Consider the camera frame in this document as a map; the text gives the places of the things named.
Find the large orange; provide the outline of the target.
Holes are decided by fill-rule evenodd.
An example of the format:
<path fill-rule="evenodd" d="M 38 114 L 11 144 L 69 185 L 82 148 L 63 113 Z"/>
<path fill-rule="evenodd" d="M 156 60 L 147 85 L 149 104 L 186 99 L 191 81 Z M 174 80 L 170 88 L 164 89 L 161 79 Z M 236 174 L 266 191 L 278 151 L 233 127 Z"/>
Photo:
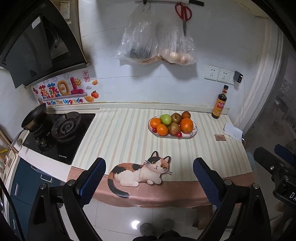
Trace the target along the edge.
<path fill-rule="evenodd" d="M 180 122 L 180 129 L 182 133 L 190 134 L 193 131 L 193 122 L 190 118 L 184 118 Z"/>

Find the brownish apple front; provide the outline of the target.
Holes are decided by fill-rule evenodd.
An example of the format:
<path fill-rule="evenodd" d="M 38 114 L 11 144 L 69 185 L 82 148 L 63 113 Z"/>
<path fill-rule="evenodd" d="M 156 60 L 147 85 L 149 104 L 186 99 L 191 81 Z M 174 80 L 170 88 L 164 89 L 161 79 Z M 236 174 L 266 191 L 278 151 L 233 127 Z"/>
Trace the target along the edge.
<path fill-rule="evenodd" d="M 169 135 L 176 136 L 178 132 L 181 131 L 180 126 L 177 123 L 172 122 L 169 127 Z"/>

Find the brownish apple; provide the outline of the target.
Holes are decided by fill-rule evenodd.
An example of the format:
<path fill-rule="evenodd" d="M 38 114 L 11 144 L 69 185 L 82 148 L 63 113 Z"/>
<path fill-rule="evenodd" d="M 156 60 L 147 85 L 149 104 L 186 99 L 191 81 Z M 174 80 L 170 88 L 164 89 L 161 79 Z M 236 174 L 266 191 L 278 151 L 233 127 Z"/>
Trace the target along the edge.
<path fill-rule="evenodd" d="M 177 123 L 172 122 L 169 127 L 169 135 L 176 136 L 178 132 L 181 131 L 180 126 Z"/>
<path fill-rule="evenodd" d="M 173 113 L 171 115 L 171 121 L 172 123 L 179 124 L 182 120 L 182 116 L 179 113 Z"/>

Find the small dark orange fruit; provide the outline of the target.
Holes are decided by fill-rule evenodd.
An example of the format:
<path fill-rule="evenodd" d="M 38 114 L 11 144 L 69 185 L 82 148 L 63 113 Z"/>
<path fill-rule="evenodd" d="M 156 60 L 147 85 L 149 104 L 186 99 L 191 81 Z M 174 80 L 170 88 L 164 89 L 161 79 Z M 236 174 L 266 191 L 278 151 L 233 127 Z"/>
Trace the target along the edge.
<path fill-rule="evenodd" d="M 184 111 L 181 116 L 182 119 L 191 118 L 191 114 L 188 111 Z"/>

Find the green apple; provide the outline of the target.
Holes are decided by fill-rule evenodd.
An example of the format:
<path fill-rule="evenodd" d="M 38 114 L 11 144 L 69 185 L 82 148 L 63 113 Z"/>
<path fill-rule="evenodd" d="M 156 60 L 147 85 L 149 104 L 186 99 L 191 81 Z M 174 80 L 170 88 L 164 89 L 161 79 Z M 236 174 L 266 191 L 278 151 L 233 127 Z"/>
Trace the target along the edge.
<path fill-rule="evenodd" d="M 164 125 L 169 126 L 172 122 L 171 116 L 169 114 L 162 114 L 159 119 Z"/>

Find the wooden stool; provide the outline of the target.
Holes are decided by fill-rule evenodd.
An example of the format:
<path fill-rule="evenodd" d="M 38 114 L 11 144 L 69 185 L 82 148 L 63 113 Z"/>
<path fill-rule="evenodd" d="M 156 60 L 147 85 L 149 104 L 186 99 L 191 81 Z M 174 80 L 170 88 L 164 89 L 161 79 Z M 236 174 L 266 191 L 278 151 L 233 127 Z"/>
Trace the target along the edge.
<path fill-rule="evenodd" d="M 195 207 L 196 218 L 192 227 L 198 230 L 204 230 L 213 217 L 213 205 L 203 205 Z"/>

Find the small brown coaster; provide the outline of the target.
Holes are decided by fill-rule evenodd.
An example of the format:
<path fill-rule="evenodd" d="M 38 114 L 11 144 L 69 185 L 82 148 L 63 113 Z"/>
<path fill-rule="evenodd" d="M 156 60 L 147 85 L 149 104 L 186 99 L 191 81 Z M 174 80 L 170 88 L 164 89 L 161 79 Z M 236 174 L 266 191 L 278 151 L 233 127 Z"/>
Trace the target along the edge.
<path fill-rule="evenodd" d="M 215 136 L 216 141 L 226 141 L 226 138 L 224 135 L 215 134 L 214 136 Z"/>

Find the black gas stove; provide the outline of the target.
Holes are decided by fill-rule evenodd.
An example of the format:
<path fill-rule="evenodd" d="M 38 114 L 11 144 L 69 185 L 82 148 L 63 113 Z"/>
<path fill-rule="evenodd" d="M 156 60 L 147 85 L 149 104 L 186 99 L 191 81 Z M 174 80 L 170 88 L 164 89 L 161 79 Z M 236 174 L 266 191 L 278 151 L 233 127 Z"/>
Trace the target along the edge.
<path fill-rule="evenodd" d="M 23 145 L 64 164 L 72 164 L 94 113 L 48 113 L 43 125 L 29 133 Z"/>

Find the crumpled white paper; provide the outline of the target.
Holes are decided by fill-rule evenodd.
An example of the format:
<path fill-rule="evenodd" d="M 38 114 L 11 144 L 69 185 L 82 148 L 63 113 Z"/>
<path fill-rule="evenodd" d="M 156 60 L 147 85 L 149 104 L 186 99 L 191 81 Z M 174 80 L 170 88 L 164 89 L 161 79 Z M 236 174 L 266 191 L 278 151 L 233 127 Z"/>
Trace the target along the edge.
<path fill-rule="evenodd" d="M 236 128 L 233 124 L 226 123 L 223 130 L 225 135 L 228 135 L 236 141 L 242 142 L 243 131 L 241 129 Z"/>

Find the grey slipper right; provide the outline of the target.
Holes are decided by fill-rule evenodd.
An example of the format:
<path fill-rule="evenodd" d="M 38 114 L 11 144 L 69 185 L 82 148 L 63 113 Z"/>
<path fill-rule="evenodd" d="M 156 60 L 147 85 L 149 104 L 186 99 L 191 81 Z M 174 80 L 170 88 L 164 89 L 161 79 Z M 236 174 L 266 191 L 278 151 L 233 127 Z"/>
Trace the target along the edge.
<path fill-rule="evenodd" d="M 164 219 L 162 223 L 162 231 L 168 232 L 173 230 L 175 227 L 175 222 L 172 219 Z"/>

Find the oval floral ceramic plate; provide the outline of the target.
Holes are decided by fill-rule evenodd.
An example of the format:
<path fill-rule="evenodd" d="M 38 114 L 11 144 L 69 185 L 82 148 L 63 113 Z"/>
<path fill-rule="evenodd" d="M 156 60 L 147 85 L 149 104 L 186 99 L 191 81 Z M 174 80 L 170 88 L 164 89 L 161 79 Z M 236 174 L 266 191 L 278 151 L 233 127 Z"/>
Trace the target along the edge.
<path fill-rule="evenodd" d="M 160 138 L 179 138 L 177 136 L 172 136 L 170 134 L 166 135 L 166 136 L 161 136 L 159 135 L 158 132 L 154 132 L 153 131 L 153 128 L 152 126 L 150 125 L 150 121 L 153 119 L 153 118 L 159 118 L 160 116 L 157 115 L 157 116 L 154 116 L 152 117 L 148 122 L 147 122 L 147 128 L 148 130 L 153 134 L 155 135 L 156 137 L 160 137 Z M 197 126 L 195 124 L 195 122 L 193 122 L 193 130 L 190 132 L 190 133 L 182 133 L 182 136 L 180 137 L 181 139 L 190 139 L 190 138 L 193 138 L 196 134 L 197 134 Z"/>

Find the grey slipper left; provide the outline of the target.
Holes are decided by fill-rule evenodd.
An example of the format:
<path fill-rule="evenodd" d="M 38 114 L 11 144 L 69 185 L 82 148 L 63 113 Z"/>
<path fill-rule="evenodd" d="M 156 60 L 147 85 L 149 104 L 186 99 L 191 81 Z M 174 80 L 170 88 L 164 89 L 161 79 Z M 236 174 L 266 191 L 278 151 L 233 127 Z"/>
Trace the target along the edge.
<path fill-rule="evenodd" d="M 156 237 L 157 236 L 157 234 L 154 230 L 154 227 L 150 223 L 143 223 L 140 226 L 140 234 L 143 237 L 149 237 L 149 236 Z"/>

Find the black frying pan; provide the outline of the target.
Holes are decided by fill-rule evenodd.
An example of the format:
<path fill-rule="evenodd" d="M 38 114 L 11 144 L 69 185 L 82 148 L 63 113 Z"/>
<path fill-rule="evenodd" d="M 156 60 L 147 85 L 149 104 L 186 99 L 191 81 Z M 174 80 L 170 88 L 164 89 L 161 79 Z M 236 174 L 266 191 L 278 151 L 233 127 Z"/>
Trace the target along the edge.
<path fill-rule="evenodd" d="M 20 135 L 24 131 L 29 131 L 31 133 L 37 131 L 43 124 L 47 118 L 47 106 L 45 103 L 39 104 L 34 109 L 32 109 L 27 116 L 24 118 L 21 128 L 22 130 L 15 137 L 14 141 L 11 143 L 9 150 L 11 150 L 14 144 L 19 139 Z"/>

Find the dark soy sauce bottle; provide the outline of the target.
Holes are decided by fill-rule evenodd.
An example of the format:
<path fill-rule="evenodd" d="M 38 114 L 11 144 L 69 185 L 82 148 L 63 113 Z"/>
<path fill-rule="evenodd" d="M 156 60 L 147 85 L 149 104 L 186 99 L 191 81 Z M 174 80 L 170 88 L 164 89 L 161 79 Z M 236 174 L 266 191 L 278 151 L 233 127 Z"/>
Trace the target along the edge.
<path fill-rule="evenodd" d="M 218 119 L 222 114 L 222 110 L 223 110 L 225 103 L 227 101 L 228 88 L 229 88 L 228 85 L 224 85 L 222 92 L 217 97 L 217 100 L 215 102 L 214 108 L 211 113 L 211 116 L 215 119 Z"/>

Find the plastic bag dark contents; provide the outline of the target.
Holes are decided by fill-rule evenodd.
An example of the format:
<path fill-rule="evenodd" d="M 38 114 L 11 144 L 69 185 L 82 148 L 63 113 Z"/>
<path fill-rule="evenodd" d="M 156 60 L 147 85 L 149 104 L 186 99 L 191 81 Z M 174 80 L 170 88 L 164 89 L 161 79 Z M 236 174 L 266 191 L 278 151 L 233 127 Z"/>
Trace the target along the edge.
<path fill-rule="evenodd" d="M 160 60 L 156 27 L 151 5 L 139 4 L 128 19 L 116 58 L 142 65 Z"/>

